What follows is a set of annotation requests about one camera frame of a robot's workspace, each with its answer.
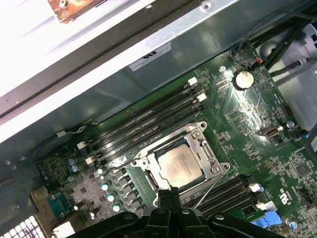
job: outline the green circuit board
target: green circuit board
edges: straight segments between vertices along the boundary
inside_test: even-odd
[[[111,180],[111,176],[105,176],[102,180],[93,178],[84,167],[80,167],[81,164],[84,164],[84,157],[78,152],[76,145],[80,141],[93,140],[103,131],[131,117],[147,105],[161,100],[168,93],[184,85],[190,78],[196,77],[201,90],[208,98],[208,102],[204,104],[204,110],[190,117],[186,117],[186,112],[173,114],[169,119],[172,126],[169,126],[160,135],[168,134],[185,124],[206,121],[208,126],[204,131],[204,136],[217,159],[231,165],[221,182],[228,181],[239,174],[252,175],[264,188],[261,202],[272,201],[282,220],[292,219],[298,224],[298,228],[294,230],[285,224],[273,227],[272,230],[286,237],[316,237],[317,171],[315,164],[304,149],[305,139],[294,139],[292,136],[294,131],[299,129],[296,118],[292,115],[290,108],[264,67],[258,67],[253,71],[255,82],[250,89],[239,91],[231,82],[234,72],[246,65],[251,65],[256,58],[258,55],[251,46],[244,47],[235,56],[231,51],[225,52],[99,126],[79,135],[63,148],[54,151],[49,158],[38,164],[39,170],[45,172],[42,175],[46,177],[48,183],[51,182],[50,178],[54,178],[54,182],[58,182],[58,186],[52,188],[51,192],[66,192],[72,189],[75,191],[75,196],[71,193],[68,193],[67,196],[70,200],[77,202],[89,196],[96,200],[100,198],[98,187],[105,180]],[[290,121],[294,122],[294,126],[288,128],[287,122]],[[276,125],[281,128],[278,136],[273,138],[263,136],[263,130]],[[116,167],[132,160],[144,146],[145,144],[140,144],[133,147],[118,158],[102,164],[103,168]],[[70,171],[66,164],[70,158],[77,160],[79,173],[74,174]],[[156,193],[149,185],[143,171],[130,166],[126,167],[126,171],[144,205],[151,206]],[[89,195],[78,192],[84,183],[86,187],[90,187]],[[104,210],[103,215],[104,217],[101,219],[113,214]],[[261,217],[263,212],[257,211],[246,217],[241,211],[235,211],[232,215],[252,221]]]

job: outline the capacitor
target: capacitor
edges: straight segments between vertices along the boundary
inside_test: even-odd
[[[287,123],[286,123],[286,126],[287,128],[289,129],[293,129],[295,127],[295,123],[291,120],[289,120]]]
[[[80,201],[79,203],[77,203],[75,206],[74,206],[74,210],[77,211],[79,210],[82,206],[85,205],[85,202],[83,201]]]
[[[77,171],[78,171],[78,167],[77,167],[76,165],[73,165],[73,166],[71,167],[71,171],[72,171],[73,173],[77,172]]]
[[[74,177],[73,176],[69,176],[68,178],[67,178],[67,181],[68,182],[73,182],[75,179],[74,179]]]
[[[116,192],[112,192],[112,193],[110,193],[110,194],[107,196],[107,200],[108,200],[109,202],[113,202],[115,196],[116,196]]]
[[[109,186],[110,186],[110,182],[109,182],[109,181],[108,181],[108,182],[105,182],[103,185],[101,185],[101,189],[102,189],[103,191],[107,191],[108,188],[109,188]]]
[[[73,166],[76,163],[76,161],[74,159],[69,159],[67,163],[69,166]]]
[[[118,211],[120,211],[121,206],[122,206],[122,203],[121,203],[121,202],[116,202],[116,203],[114,204],[114,206],[112,207],[112,209],[113,209],[114,212],[118,212]]]
[[[233,86],[239,90],[243,91],[251,88],[254,84],[254,76],[248,71],[238,72],[232,79]]]
[[[292,229],[295,230],[298,227],[297,222],[294,221],[292,218],[286,218],[285,223]]]

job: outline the black chip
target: black chip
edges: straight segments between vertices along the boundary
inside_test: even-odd
[[[282,110],[283,110],[283,112],[285,113],[285,115],[286,115],[287,117],[293,115],[292,109],[291,109],[288,105],[282,107]]]
[[[302,176],[309,173],[310,169],[306,164],[301,164],[296,167],[298,175]]]
[[[105,199],[105,197],[104,196],[101,196],[100,198],[99,198],[99,201],[100,202],[104,202],[106,199]]]
[[[81,193],[85,193],[85,192],[87,192],[87,189],[86,189],[85,187],[82,187],[82,188],[80,189],[80,191],[81,191]]]
[[[75,192],[75,190],[73,190],[72,188],[71,189],[69,189],[68,191],[67,191],[67,194],[72,194],[72,193],[74,193]]]
[[[260,171],[265,171],[266,170],[266,167],[264,165],[259,165],[259,170]]]

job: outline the cable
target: cable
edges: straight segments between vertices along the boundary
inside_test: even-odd
[[[291,28],[292,26],[294,26],[294,24],[297,21],[298,21],[298,19],[293,17],[293,18],[269,29],[268,31],[258,35],[257,37],[255,37],[251,40],[253,47],[254,48],[259,47],[260,45],[262,45],[263,43],[265,43],[266,41],[268,41],[272,37],[274,37],[274,36],[278,35],[279,33]]]
[[[237,53],[241,51],[243,45],[246,43],[246,41],[251,37],[251,35],[258,30],[266,21],[270,20],[271,18],[280,15],[280,14],[290,14],[292,16],[296,16],[299,18],[303,18],[309,21],[317,21],[317,17],[316,16],[311,16],[311,15],[307,15],[301,12],[294,12],[294,11],[290,11],[290,10],[277,10],[273,13],[271,13],[270,15],[266,16],[265,18],[263,18],[261,21],[259,21],[250,31],[249,33],[242,39],[242,41],[240,42],[238,49],[237,49]]]
[[[266,63],[264,64],[267,70],[270,70],[276,62],[282,57],[282,55],[287,51],[292,42],[301,34],[303,28],[309,24],[309,20],[299,21],[290,30],[286,36],[281,40],[281,42],[275,47],[274,51],[269,55]]]
[[[82,133],[88,126],[87,125],[83,125],[81,127],[79,127],[76,131],[71,131],[69,130],[62,130],[57,132],[56,134],[46,138],[45,140],[43,140],[40,144],[38,144],[31,152],[30,152],[30,158],[33,158],[36,156],[36,154],[38,152],[40,152],[45,146],[47,146],[48,144],[52,143],[54,140],[56,140],[57,138],[66,136],[67,134],[79,134]]]
[[[306,60],[309,63],[317,62],[317,58],[307,58]],[[286,72],[288,72],[288,71],[290,71],[292,69],[295,69],[295,68],[297,68],[297,67],[299,67],[301,65],[302,65],[302,63],[300,61],[296,61],[296,62],[291,63],[290,65],[286,66],[283,69],[280,69],[280,70],[277,70],[277,71],[274,71],[274,72],[270,73],[270,76],[271,77],[276,77],[276,76],[284,74],[284,73],[286,73]]]

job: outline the black cable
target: black cable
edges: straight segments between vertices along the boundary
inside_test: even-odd
[[[306,19],[307,21],[316,21],[317,17],[316,16],[312,16],[312,15],[308,15],[308,14],[304,14],[301,12],[295,12],[295,11],[291,11],[291,10],[277,10],[273,13],[271,13],[270,15],[266,16],[265,18],[263,18],[261,21],[259,21],[252,29],[251,31],[249,31],[249,33],[242,39],[242,41],[240,42],[237,52],[240,52],[243,45],[246,43],[246,41],[252,36],[252,34],[258,30],[265,22],[267,22],[268,20],[271,20],[273,17],[280,15],[280,14],[290,14],[291,16],[296,16],[299,18],[303,18]]]
[[[298,19],[293,17],[293,18],[269,29],[268,31],[258,35],[257,37],[255,37],[251,40],[253,47],[254,48],[259,47],[260,45],[262,45],[263,43],[265,43],[266,41],[268,41],[272,37],[274,37],[274,36],[278,35],[279,33],[291,28],[292,26],[294,26],[294,24],[297,21],[298,21]]]
[[[307,60],[307,62],[317,62],[317,58],[307,58],[306,60]],[[301,65],[302,65],[302,63],[300,61],[296,61],[296,62],[291,63],[290,65],[286,66],[283,69],[280,69],[280,70],[277,70],[277,71],[270,73],[270,76],[276,77],[276,76],[284,74],[292,69],[295,69]]]
[[[299,22],[286,34],[280,43],[275,47],[274,51],[269,55],[265,62],[265,67],[270,70],[276,62],[282,57],[287,51],[292,42],[298,38],[303,28],[310,23],[310,20],[299,20]]]

